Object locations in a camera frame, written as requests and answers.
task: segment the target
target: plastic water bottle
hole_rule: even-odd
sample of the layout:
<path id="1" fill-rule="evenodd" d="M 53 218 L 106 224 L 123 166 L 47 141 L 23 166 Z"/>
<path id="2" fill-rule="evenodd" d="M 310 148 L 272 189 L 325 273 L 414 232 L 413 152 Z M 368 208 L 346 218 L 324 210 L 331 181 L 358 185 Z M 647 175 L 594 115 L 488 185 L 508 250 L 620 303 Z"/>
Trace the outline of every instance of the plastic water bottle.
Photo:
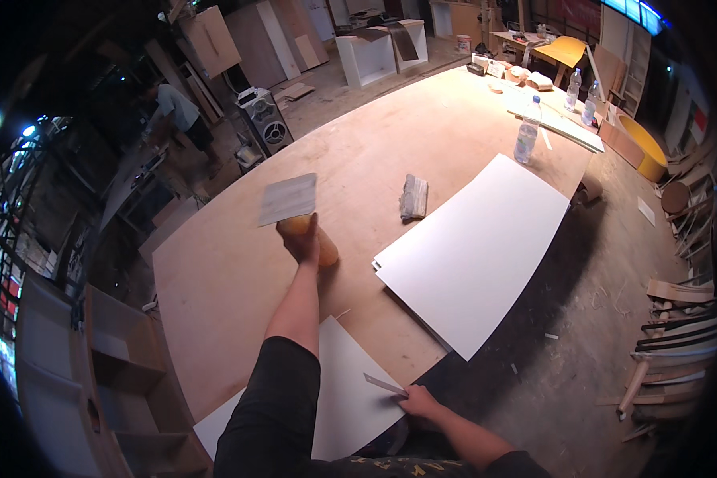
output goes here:
<path id="1" fill-rule="evenodd" d="M 523 124 L 521 129 L 517 131 L 517 140 L 513 151 L 517 162 L 524 165 L 528 162 L 528 157 L 531 156 L 531 152 L 534 150 L 534 143 L 537 142 L 541 121 L 542 109 L 539 107 L 539 96 L 534 96 L 533 101 L 528 103 L 526 110 L 523 112 Z"/>
<path id="2" fill-rule="evenodd" d="M 582 86 L 582 70 L 576 68 L 568 80 L 568 90 L 566 91 L 566 110 L 573 111 L 576 109 L 576 99 L 579 98 L 579 87 Z"/>
<path id="3" fill-rule="evenodd" d="M 587 92 L 587 101 L 584 102 L 584 111 L 582 111 L 582 122 L 587 126 L 593 125 L 595 117 L 595 100 L 600 100 L 600 85 L 597 80 L 593 83 Z"/>

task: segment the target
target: forearm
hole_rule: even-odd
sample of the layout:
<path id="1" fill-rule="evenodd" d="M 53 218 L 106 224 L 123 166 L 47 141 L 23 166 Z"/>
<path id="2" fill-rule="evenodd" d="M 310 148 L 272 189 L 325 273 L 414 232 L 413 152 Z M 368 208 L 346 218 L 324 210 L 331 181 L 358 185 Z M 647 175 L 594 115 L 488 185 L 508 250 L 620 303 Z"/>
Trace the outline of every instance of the forearm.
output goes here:
<path id="1" fill-rule="evenodd" d="M 444 406 L 438 406 L 428 419 L 437 425 L 459 456 L 478 470 L 515 448 L 497 435 Z"/>
<path id="2" fill-rule="evenodd" d="M 317 263 L 298 265 L 290 288 L 268 323 L 265 338 L 287 337 L 319 358 L 319 293 Z"/>

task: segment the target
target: black shorts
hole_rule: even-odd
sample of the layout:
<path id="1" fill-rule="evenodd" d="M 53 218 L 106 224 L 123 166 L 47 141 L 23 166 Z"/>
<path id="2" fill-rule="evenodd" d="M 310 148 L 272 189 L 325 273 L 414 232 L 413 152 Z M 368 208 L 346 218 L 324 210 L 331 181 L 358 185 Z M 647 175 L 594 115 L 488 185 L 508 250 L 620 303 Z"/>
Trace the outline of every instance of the black shorts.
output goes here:
<path id="1" fill-rule="evenodd" d="M 320 384 L 321 365 L 311 352 L 284 337 L 266 339 L 247 389 L 218 439 L 215 477 L 550 477 L 525 451 L 505 454 L 483 473 L 461 461 L 409 456 L 311 460 Z"/>
<path id="2" fill-rule="evenodd" d="M 194 121 L 194 124 L 191 125 L 191 128 L 186 130 L 186 136 L 191 139 L 191 142 L 194 143 L 194 146 L 196 146 L 196 149 L 200 151 L 204 151 L 205 149 L 209 148 L 212 140 L 212 133 L 209 129 L 207 129 L 207 126 L 205 125 L 205 122 L 202 121 L 201 116 L 197 117 L 196 121 Z"/>

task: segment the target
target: loudspeaker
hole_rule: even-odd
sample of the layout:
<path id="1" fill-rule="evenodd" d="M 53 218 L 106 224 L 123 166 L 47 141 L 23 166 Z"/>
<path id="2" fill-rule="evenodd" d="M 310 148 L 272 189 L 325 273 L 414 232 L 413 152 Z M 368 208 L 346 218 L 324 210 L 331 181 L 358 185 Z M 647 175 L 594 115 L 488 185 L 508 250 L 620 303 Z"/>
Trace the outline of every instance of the loudspeaker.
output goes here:
<path id="1" fill-rule="evenodd" d="M 237 106 L 263 153 L 270 158 L 294 139 L 276 105 L 274 95 L 264 88 L 253 86 L 237 98 Z"/>

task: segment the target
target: concrete floor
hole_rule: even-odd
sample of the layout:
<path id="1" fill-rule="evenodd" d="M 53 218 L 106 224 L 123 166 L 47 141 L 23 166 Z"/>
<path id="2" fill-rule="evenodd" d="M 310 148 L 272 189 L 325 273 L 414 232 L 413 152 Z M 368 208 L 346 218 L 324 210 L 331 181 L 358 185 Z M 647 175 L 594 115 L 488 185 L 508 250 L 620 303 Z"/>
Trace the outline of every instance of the concrete floor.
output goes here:
<path id="1" fill-rule="evenodd" d="M 315 92 L 283 111 L 294 137 L 467 62 L 453 43 L 428 38 L 428 45 L 427 68 L 363 91 L 346 86 L 332 49 L 331 61 L 305 80 Z M 602 183 L 602 197 L 566 215 L 534 277 L 486 345 L 470 362 L 450 354 L 419 382 L 454 411 L 527 450 L 554 476 L 636 476 L 654 440 L 622 444 L 631 421 L 619 423 L 614 407 L 596 407 L 594 401 L 625 390 L 634 368 L 629 351 L 648 320 L 649 279 L 682 280 L 687 265 L 673 255 L 674 238 L 648 181 L 612 151 L 593 155 L 588 172 Z M 638 196 L 656 213 L 655 227 L 638 211 Z M 144 267 L 136 264 L 130 271 L 125 301 L 133 305 L 153 294 L 153 276 Z"/>

